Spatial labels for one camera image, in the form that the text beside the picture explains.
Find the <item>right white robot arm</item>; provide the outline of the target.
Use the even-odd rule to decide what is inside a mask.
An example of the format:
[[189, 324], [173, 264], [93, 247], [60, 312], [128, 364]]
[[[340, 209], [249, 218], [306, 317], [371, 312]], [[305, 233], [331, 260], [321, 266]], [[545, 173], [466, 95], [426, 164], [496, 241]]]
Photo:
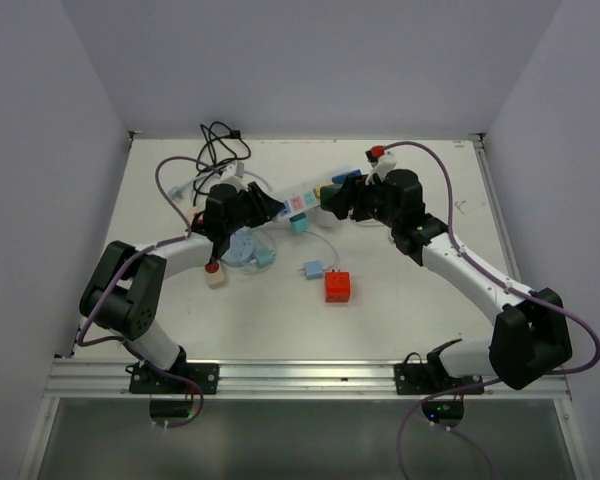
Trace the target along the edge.
[[534, 291], [480, 260], [450, 227], [426, 210], [418, 176], [394, 170], [384, 178], [348, 175], [320, 190], [320, 207], [340, 220], [376, 220], [389, 228], [396, 248], [454, 286], [492, 325], [490, 337], [450, 340], [406, 375], [433, 391], [448, 392], [461, 380], [494, 376], [521, 390], [570, 360], [573, 354], [560, 296]]

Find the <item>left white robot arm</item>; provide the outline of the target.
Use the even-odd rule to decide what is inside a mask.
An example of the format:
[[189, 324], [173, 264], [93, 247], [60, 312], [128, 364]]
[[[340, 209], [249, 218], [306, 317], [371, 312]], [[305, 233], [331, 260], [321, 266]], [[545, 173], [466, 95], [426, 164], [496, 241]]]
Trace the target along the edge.
[[144, 247], [108, 244], [79, 302], [84, 323], [77, 345], [120, 342], [153, 368], [162, 390], [181, 390], [188, 379], [181, 363], [186, 357], [157, 320], [164, 281], [221, 259], [235, 232], [267, 224], [283, 208], [254, 182], [244, 188], [221, 183], [211, 188], [204, 209], [185, 221], [184, 234]]

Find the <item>teal charger plug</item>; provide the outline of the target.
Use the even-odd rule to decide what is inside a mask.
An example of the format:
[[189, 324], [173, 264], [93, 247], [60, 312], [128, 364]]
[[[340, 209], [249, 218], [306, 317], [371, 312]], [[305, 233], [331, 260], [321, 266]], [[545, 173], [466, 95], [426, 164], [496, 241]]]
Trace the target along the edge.
[[310, 222], [305, 213], [300, 213], [289, 219], [291, 229], [296, 234], [301, 234], [309, 229]]

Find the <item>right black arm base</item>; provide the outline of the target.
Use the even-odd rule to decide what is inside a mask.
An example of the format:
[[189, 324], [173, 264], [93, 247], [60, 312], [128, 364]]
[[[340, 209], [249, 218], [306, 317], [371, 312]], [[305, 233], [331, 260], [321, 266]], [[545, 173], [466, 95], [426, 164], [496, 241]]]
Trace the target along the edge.
[[[406, 358], [393, 365], [394, 384], [398, 395], [429, 396], [450, 389], [467, 387], [479, 383], [482, 378], [471, 376], [451, 377], [441, 366], [416, 352], [409, 353]], [[464, 396], [482, 395], [483, 387], [474, 387], [463, 392], [454, 393], [451, 400], [434, 399], [421, 406], [423, 415], [428, 421], [436, 424], [456, 427], [464, 418]]]

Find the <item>white multicolour power strip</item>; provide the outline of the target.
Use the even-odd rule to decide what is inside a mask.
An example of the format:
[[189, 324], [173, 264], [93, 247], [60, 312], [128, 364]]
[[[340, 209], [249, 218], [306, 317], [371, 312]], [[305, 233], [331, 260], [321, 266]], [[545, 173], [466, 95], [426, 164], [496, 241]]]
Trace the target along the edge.
[[315, 187], [333, 184], [331, 178], [347, 170], [334, 170], [309, 179], [297, 181], [295, 184], [274, 190], [270, 196], [284, 204], [283, 210], [277, 215], [279, 221], [289, 220], [300, 213], [306, 213], [320, 206], [320, 200], [314, 194]]

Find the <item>red cube adapter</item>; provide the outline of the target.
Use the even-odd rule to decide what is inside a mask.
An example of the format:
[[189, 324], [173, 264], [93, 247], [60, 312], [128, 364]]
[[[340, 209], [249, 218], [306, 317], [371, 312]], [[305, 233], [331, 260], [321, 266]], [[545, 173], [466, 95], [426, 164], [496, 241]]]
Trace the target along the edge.
[[351, 298], [351, 277], [346, 271], [327, 271], [324, 275], [325, 301], [348, 303]]

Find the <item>round light blue socket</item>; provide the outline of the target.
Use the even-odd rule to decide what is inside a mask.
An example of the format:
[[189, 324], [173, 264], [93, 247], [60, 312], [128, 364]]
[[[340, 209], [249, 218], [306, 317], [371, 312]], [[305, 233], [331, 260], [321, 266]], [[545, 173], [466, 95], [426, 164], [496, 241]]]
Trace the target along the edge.
[[230, 237], [229, 248], [221, 260], [234, 268], [241, 268], [251, 262], [256, 250], [256, 240], [248, 230], [240, 230]]

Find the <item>mint green charger plug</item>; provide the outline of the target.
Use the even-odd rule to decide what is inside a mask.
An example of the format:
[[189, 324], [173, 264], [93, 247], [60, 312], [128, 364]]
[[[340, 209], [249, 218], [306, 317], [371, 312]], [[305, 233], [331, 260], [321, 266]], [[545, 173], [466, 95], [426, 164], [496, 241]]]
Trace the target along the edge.
[[275, 262], [276, 253], [269, 247], [259, 247], [253, 252], [253, 259], [258, 269], [265, 269]]

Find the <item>beige red power strip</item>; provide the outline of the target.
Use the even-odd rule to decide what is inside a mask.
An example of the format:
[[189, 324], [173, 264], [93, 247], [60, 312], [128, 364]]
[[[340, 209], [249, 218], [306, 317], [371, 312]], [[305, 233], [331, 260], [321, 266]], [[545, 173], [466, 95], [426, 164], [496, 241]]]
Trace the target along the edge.
[[[189, 222], [194, 222], [194, 217], [201, 209], [197, 206], [192, 206], [186, 213], [186, 218]], [[222, 266], [218, 260], [211, 259], [204, 266], [204, 276], [207, 286], [210, 289], [220, 288], [226, 284], [226, 278]]]

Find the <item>dark green cube adapter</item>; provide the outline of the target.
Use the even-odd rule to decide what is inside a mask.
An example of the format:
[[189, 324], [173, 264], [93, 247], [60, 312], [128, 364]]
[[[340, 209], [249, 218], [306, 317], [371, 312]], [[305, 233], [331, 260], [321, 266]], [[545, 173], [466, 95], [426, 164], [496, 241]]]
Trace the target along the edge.
[[321, 197], [319, 198], [322, 206], [328, 205], [332, 199], [340, 192], [341, 185], [330, 184], [321, 186]]

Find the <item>light blue charger plug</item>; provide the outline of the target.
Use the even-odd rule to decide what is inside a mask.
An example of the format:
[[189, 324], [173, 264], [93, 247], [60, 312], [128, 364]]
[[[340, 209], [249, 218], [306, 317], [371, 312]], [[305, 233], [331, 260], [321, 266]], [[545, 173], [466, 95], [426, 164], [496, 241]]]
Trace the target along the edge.
[[323, 277], [324, 265], [320, 260], [308, 261], [299, 269], [299, 273], [302, 274], [306, 280], [316, 280]]

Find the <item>aluminium rail frame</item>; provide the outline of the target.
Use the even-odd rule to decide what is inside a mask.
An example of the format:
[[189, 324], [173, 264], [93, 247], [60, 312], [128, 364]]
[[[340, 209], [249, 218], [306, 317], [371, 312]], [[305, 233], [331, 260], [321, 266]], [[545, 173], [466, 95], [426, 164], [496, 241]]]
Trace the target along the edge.
[[[153, 242], [178, 235], [176, 214], [155, 189], [154, 169], [166, 157], [194, 154], [200, 141], [134, 141], [105, 244]], [[339, 167], [368, 169], [364, 151], [382, 140], [255, 140], [247, 169], [274, 188]], [[480, 144], [423, 141], [443, 160], [454, 191], [454, 228], [460, 241], [499, 270], [519, 278]], [[270, 233], [278, 258], [264, 273], [227, 269], [227, 285], [210, 289], [202, 269], [165, 282], [158, 322], [193, 362], [220, 368], [217, 398], [390, 398], [393, 364], [412, 351], [423, 358], [457, 338], [486, 339], [491, 325], [452, 285], [401, 255], [388, 231], [338, 222], [318, 229], [334, 245], [338, 267], [349, 271], [348, 303], [324, 301], [324, 280], [304, 280], [302, 263], [332, 262], [319, 238]], [[133, 362], [114, 342], [76, 349], [58, 359], [45, 393], [61, 398], [129, 394]]]

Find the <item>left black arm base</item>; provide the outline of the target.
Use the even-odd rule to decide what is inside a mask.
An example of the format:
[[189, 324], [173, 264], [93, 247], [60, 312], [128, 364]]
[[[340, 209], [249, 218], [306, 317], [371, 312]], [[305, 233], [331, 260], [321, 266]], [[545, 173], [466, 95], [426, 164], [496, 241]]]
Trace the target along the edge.
[[215, 395], [220, 368], [217, 363], [177, 361], [171, 371], [143, 362], [128, 365], [129, 392], [149, 395], [149, 415], [163, 429], [192, 423], [202, 412], [207, 396]]

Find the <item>blue cube adapter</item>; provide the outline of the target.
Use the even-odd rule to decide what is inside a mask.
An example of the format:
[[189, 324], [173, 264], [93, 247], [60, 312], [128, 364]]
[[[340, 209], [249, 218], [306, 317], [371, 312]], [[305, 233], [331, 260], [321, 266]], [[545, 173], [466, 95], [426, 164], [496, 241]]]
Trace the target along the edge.
[[351, 177], [351, 176], [356, 177], [356, 176], [360, 176], [360, 175], [361, 175], [361, 171], [359, 169], [349, 170], [349, 171], [334, 175], [331, 178], [331, 182], [336, 185], [342, 185], [348, 177]]

